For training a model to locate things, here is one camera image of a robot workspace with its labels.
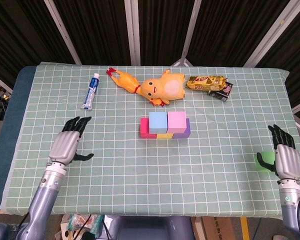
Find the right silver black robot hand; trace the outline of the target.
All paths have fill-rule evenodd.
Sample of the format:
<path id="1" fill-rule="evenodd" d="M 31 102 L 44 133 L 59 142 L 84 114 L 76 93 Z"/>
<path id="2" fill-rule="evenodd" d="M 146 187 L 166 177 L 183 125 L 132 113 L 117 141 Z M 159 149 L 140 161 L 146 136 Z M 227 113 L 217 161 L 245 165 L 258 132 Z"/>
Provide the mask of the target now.
<path id="1" fill-rule="evenodd" d="M 256 153 L 257 162 L 280 179 L 300 181 L 300 154 L 296 150 L 294 138 L 274 124 L 268 126 L 274 147 L 273 164 L 264 161 L 260 152 Z"/>

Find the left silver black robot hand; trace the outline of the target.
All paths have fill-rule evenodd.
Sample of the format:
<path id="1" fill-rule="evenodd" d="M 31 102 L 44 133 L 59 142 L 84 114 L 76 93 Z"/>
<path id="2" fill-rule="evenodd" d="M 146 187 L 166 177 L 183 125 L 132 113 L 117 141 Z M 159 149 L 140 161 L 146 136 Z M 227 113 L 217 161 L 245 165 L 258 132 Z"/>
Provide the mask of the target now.
<path id="1" fill-rule="evenodd" d="M 56 136 L 48 156 L 52 163 L 67 166 L 73 161 L 85 162 L 93 158 L 93 153 L 88 155 L 77 154 L 79 141 L 91 119 L 91 116 L 77 116 L 65 123 L 62 131 Z"/>

